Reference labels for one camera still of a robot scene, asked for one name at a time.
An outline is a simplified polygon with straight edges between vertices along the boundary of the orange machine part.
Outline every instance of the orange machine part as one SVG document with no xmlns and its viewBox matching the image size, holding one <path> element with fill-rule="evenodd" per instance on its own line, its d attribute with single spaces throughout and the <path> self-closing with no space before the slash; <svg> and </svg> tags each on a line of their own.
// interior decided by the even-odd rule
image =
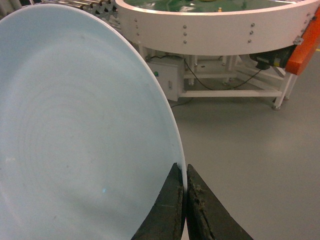
<svg viewBox="0 0 320 240">
<path fill-rule="evenodd" d="M 320 44 L 320 7 L 315 12 L 302 38 L 302 44 L 296 46 L 285 66 L 287 72 L 295 75 L 300 75 L 304 71 Z"/>
</svg>

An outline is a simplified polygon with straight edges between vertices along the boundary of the black cable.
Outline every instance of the black cable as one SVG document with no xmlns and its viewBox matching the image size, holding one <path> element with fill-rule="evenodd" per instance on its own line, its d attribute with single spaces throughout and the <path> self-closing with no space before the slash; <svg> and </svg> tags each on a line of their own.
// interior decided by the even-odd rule
<svg viewBox="0 0 320 240">
<path fill-rule="evenodd" d="M 170 106 L 171 109 L 173 109 L 174 107 L 177 107 L 177 106 L 181 106 L 181 105 L 185 105 L 185 104 L 188 104 L 190 103 L 194 98 L 192 97 L 190 100 L 188 101 L 185 101 L 183 103 L 179 103 L 179 104 L 176 104 L 176 105 L 173 105 L 173 106 Z"/>
<path fill-rule="evenodd" d="M 260 73 L 260 72 L 261 72 L 261 69 L 260 69 L 258 72 L 256 72 L 254 75 L 252 75 L 248 80 L 244 81 L 243 83 L 239 84 L 238 86 L 231 86 L 231 87 L 229 87 L 229 88 L 227 88 L 227 89 L 224 89 L 224 90 L 236 89 L 236 88 L 238 88 L 238 87 L 246 84 L 247 82 L 249 82 L 251 79 L 253 79 L 253 78 L 254 78 L 258 73 Z"/>
<path fill-rule="evenodd" d="M 209 89 L 209 90 L 214 91 L 214 89 L 211 89 L 210 87 L 207 87 L 206 85 L 204 85 L 204 84 L 199 80 L 199 78 L 195 75 L 195 73 L 191 70 L 191 68 L 189 67 L 187 61 L 186 61 L 185 59 L 183 59 L 183 60 L 184 60 L 185 65 L 187 66 L 187 68 L 190 70 L 190 72 L 191 72 L 191 73 L 193 74 L 193 76 L 195 77 L 195 79 L 196 79 L 202 86 L 204 86 L 206 89 Z"/>
</svg>

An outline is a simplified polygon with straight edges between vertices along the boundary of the concrete floor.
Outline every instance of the concrete floor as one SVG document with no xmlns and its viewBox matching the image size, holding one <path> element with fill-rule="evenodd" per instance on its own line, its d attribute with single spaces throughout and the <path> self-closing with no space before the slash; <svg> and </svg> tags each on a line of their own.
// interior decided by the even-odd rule
<svg viewBox="0 0 320 240">
<path fill-rule="evenodd" d="M 320 240 L 319 62 L 317 51 L 279 111 L 262 98 L 172 109 L 186 163 L 255 240 Z"/>
</svg>

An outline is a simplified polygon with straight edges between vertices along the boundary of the electrical box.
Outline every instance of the electrical box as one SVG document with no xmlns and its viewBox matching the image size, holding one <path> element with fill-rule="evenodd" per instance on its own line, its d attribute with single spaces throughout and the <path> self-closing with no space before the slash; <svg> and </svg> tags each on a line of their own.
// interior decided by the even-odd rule
<svg viewBox="0 0 320 240">
<path fill-rule="evenodd" d="M 178 101 L 184 90 L 184 60 L 178 57 L 154 57 L 147 64 L 158 80 L 166 98 Z"/>
</svg>

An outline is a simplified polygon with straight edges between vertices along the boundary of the white ceramic plate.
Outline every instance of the white ceramic plate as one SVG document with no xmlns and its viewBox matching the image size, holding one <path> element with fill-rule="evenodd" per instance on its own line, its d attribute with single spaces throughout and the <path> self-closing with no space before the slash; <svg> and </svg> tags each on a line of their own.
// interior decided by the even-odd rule
<svg viewBox="0 0 320 240">
<path fill-rule="evenodd" d="M 146 63 L 103 21 L 40 4 L 0 21 L 0 239 L 130 239 L 186 166 Z"/>
</svg>

